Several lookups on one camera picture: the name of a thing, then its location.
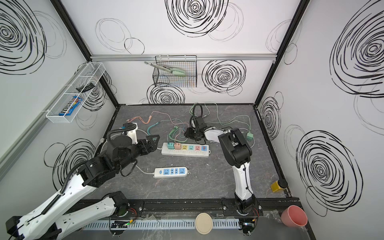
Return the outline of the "teal plug adapter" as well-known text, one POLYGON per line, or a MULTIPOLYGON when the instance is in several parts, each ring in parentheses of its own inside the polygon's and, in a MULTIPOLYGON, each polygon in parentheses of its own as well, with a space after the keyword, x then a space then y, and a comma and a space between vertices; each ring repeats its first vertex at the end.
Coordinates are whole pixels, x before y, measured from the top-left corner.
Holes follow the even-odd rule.
POLYGON ((167 143, 167 148, 169 150, 174 150, 175 149, 174 143, 167 143))

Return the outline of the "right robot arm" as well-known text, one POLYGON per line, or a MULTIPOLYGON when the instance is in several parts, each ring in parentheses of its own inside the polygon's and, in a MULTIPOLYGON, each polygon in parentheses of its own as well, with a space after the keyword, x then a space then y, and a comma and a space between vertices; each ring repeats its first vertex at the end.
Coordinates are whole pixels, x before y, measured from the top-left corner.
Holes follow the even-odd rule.
POLYGON ((222 130, 208 127, 201 116, 192 116, 190 125, 185 132, 186 138, 220 144, 224 157, 234 172, 236 209, 241 215, 247 215, 257 204, 257 199, 251 187, 249 173, 252 149, 244 135, 238 128, 222 130))

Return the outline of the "pink plug adapter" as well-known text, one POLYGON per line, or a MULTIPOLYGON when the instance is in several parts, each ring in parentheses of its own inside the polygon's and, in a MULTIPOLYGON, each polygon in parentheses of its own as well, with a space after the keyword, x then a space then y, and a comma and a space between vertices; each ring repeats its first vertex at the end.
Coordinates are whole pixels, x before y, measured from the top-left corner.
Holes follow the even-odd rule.
POLYGON ((182 149, 181 143, 174 143, 174 149, 175 150, 181 150, 182 149))

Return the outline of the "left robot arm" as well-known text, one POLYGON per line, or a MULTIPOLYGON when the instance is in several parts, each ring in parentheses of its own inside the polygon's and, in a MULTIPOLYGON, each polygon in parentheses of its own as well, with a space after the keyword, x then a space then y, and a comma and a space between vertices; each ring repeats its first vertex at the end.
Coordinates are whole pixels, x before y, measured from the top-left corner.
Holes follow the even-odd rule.
POLYGON ((99 202, 67 211, 83 197, 95 191, 137 158, 156 151, 160 137, 149 135, 134 142, 129 136, 107 136, 107 148, 98 156, 75 165, 59 191, 30 213, 7 220, 7 233, 16 240, 61 240, 82 227, 118 211, 128 209, 128 200, 120 191, 99 202))

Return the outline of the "long colourful power strip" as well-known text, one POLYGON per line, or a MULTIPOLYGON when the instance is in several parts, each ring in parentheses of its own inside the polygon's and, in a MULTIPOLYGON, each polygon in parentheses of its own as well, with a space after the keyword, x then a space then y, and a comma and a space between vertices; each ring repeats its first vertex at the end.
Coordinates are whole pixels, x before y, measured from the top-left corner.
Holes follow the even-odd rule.
POLYGON ((164 156, 208 158, 211 150, 208 145, 182 144, 181 150, 169 150, 163 143, 161 154, 164 156))

